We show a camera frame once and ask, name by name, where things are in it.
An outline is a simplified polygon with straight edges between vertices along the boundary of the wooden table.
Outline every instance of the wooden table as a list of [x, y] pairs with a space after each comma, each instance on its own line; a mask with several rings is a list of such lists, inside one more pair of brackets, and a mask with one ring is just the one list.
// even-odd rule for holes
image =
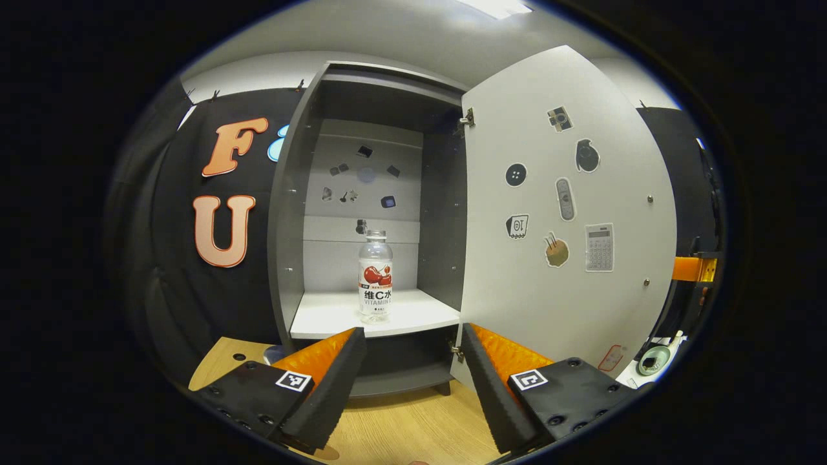
[[[201, 389], [246, 360], [263, 363], [264, 351], [270, 345], [219, 339], [198, 365], [189, 389]], [[246, 359], [233, 358], [237, 353]], [[448, 396], [424, 389], [351, 399], [327, 447], [312, 457], [335, 465], [408, 465], [414, 461], [453, 465], [488, 463], [501, 455], [476, 394], [451, 381]]]

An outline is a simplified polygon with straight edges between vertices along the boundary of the orange letter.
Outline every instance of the orange letter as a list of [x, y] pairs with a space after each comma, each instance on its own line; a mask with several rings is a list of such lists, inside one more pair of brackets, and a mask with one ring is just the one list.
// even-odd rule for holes
[[213, 240], [213, 222], [218, 205], [221, 205], [221, 200], [212, 195], [202, 195], [193, 200], [195, 248], [210, 265], [232, 268], [241, 263], [247, 254], [247, 214], [256, 206], [256, 199], [249, 195], [233, 195], [227, 201], [232, 211], [232, 229], [230, 247], [225, 250], [215, 247]]
[[204, 166], [204, 169], [201, 170], [202, 176], [206, 178], [223, 175], [236, 169], [238, 162], [232, 159], [233, 151], [238, 149], [238, 155], [244, 155], [250, 150], [253, 143], [252, 132], [246, 131], [239, 136], [238, 133], [245, 129], [252, 129], [261, 134], [267, 130], [267, 118], [260, 117], [249, 121], [234, 122], [216, 129], [218, 140], [213, 148], [213, 156], [209, 159], [209, 163]]

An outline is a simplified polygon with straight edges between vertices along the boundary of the cabinet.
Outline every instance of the cabinet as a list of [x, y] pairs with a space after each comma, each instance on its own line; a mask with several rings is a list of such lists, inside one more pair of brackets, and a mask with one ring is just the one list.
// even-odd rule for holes
[[[473, 121], [459, 123], [470, 114]], [[631, 358], [647, 337], [672, 275], [672, 188], [634, 107], [571, 48], [528, 57], [473, 89], [328, 62], [290, 128], [267, 251], [288, 352], [361, 325], [357, 219], [385, 229], [394, 248], [390, 321], [366, 328], [368, 356], [352, 396], [453, 377], [472, 388], [450, 350], [464, 322], [594, 366], [610, 352], [612, 360]], [[357, 155], [363, 146], [370, 158]], [[574, 218], [570, 210], [562, 217], [560, 178]], [[388, 195], [398, 197], [392, 208], [380, 202]], [[526, 228], [514, 233], [516, 224]], [[587, 228], [602, 224], [612, 225], [613, 267], [586, 272]], [[566, 259], [552, 259], [564, 245]], [[624, 366], [603, 364], [613, 376]]]

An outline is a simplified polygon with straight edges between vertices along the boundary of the water bottle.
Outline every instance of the water bottle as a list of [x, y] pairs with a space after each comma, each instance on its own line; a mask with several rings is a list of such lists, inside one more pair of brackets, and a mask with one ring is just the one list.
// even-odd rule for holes
[[366, 237], [359, 251], [359, 311], [362, 323], [377, 324], [388, 320], [394, 253], [385, 231], [371, 229]]

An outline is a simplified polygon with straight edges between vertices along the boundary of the white cabinet door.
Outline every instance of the white cabinet door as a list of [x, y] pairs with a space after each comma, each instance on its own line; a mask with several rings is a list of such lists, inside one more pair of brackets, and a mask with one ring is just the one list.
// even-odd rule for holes
[[[463, 113], [468, 108], [475, 125], [465, 127], [461, 320], [616, 377], [651, 331], [672, 279], [675, 201], [652, 134], [620, 90], [568, 46], [491, 76], [463, 96]], [[548, 112], [557, 108], [569, 127], [550, 123]], [[578, 160], [578, 145], [598, 157], [586, 148]], [[568, 180], [573, 210], [558, 203], [560, 178]], [[506, 222], [520, 215], [528, 215], [527, 227], [515, 230], [524, 218], [512, 220], [512, 238]], [[456, 358], [452, 374], [472, 385]]]

